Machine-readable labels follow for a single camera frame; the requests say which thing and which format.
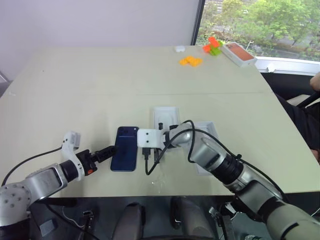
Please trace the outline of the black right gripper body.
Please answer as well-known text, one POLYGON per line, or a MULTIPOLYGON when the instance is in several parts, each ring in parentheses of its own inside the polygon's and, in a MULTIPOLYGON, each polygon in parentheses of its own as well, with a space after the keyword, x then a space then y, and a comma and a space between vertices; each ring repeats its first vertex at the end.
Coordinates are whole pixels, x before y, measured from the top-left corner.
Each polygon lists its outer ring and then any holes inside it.
POLYGON ((142 148, 142 155, 144 156, 145 161, 147 161, 149 159, 152 151, 153 151, 154 161, 156 161, 158 159, 159 153, 160 153, 158 148, 149 148, 149 147, 142 148))

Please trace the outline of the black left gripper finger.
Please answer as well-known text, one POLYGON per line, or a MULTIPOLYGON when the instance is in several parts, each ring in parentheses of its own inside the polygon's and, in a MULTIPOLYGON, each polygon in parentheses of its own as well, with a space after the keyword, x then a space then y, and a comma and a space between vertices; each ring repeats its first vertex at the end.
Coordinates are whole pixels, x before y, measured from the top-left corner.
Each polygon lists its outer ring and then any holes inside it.
POLYGON ((99 163, 104 162, 105 160, 112 158, 116 154, 116 149, 103 149, 99 151, 99 163))
POLYGON ((117 147, 114 145, 105 147, 97 152, 99 156, 114 156, 117 153, 117 147))

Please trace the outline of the bystander bare hand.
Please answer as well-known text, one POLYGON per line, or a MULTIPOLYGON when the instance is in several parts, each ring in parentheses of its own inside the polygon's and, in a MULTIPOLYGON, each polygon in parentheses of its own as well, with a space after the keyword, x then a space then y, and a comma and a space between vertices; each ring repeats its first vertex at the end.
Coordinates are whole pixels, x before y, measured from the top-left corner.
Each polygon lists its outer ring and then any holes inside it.
POLYGON ((309 84, 314 91, 320 91, 320 72, 310 79, 309 84))

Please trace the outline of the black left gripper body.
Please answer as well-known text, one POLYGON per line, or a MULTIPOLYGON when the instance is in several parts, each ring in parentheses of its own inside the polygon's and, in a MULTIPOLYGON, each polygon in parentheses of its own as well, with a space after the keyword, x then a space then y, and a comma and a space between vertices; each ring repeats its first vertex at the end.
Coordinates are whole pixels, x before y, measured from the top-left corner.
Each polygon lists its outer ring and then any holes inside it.
POLYGON ((85 176, 89 176, 90 174, 98 170, 96 162, 98 162, 100 159, 96 153, 91 154, 90 151, 86 149, 77 153, 76 157, 80 160, 82 164, 85 176))

